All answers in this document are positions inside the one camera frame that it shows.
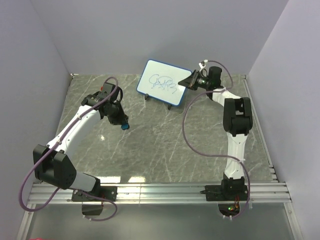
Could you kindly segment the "blue-framed whiteboard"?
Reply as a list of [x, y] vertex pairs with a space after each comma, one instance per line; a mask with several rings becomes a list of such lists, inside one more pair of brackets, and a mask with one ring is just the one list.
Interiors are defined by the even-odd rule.
[[149, 59], [138, 81], [138, 93], [179, 106], [186, 88], [179, 82], [191, 76], [189, 69]]

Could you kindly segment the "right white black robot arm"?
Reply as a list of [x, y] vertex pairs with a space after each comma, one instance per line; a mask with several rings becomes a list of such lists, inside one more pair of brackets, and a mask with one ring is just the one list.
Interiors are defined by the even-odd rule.
[[226, 167], [220, 187], [205, 187], [204, 193], [221, 201], [246, 200], [244, 154], [250, 130], [253, 127], [252, 105], [249, 97], [240, 97], [222, 86], [222, 69], [210, 67], [207, 76], [198, 70], [178, 82], [189, 90], [202, 88], [207, 97], [223, 107], [223, 129], [227, 135]]

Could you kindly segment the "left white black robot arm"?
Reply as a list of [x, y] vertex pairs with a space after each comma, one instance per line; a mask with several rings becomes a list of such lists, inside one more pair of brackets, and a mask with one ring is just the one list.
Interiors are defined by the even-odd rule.
[[129, 118], [121, 105], [123, 95], [123, 90], [117, 89], [111, 96], [107, 91], [98, 91], [85, 97], [65, 128], [47, 145], [34, 148], [35, 177], [63, 190], [83, 191], [89, 201], [102, 197], [100, 179], [77, 171], [71, 157], [82, 139], [104, 117], [111, 125], [129, 129]]

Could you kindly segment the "blue heart-shaped eraser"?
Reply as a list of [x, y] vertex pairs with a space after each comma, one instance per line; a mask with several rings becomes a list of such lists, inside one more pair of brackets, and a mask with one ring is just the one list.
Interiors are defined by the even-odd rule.
[[122, 124], [122, 125], [121, 125], [121, 129], [124, 130], [124, 131], [125, 131], [125, 130], [129, 130], [129, 129], [130, 129], [129, 123], [126, 122], [126, 123]]

